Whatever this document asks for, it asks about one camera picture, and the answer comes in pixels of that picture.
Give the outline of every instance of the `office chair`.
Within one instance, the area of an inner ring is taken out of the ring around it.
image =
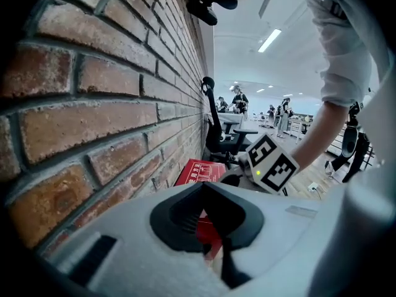
[[[234,129],[234,134],[231,134],[231,140],[224,140],[220,142],[222,137],[222,126],[217,115],[215,97],[213,95],[213,88],[215,82],[210,77],[204,77],[202,79],[202,91],[209,99],[210,112],[212,114],[213,124],[209,120],[209,130],[206,137],[206,147],[210,151],[210,160],[217,159],[221,163],[224,163],[228,169],[231,168],[231,164],[238,164],[235,160],[235,155],[238,152],[244,152],[248,146],[252,144],[246,136],[248,134],[258,134],[258,131]],[[230,133],[231,126],[238,124],[237,122],[224,122],[226,125],[226,134]]]

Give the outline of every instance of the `sleeve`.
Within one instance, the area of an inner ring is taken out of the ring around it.
[[[321,73],[322,101],[349,107],[369,87],[371,57],[349,21],[330,13],[322,0],[306,0],[313,13],[329,67]]]

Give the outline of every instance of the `black and white marker cube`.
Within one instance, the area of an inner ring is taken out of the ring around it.
[[[278,194],[299,169],[297,162],[268,134],[246,151],[254,182],[272,194]]]

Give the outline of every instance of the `cable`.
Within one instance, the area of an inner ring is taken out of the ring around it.
[[[317,192],[317,195],[319,196],[319,199],[322,200],[322,197],[321,197],[321,195],[319,194],[319,191],[317,191],[316,188],[313,188],[313,190],[315,190],[315,191]]]

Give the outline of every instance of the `red cardboard box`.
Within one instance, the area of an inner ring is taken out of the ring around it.
[[[226,167],[224,164],[190,159],[174,185],[197,183],[199,181],[218,181],[225,171]],[[205,260],[209,264],[212,263],[222,247],[222,239],[209,220],[205,210],[199,217],[196,234],[201,243],[212,245],[212,249],[205,256]]]
[[[199,181],[218,181],[225,171],[224,164],[190,158],[174,185],[179,186]]]

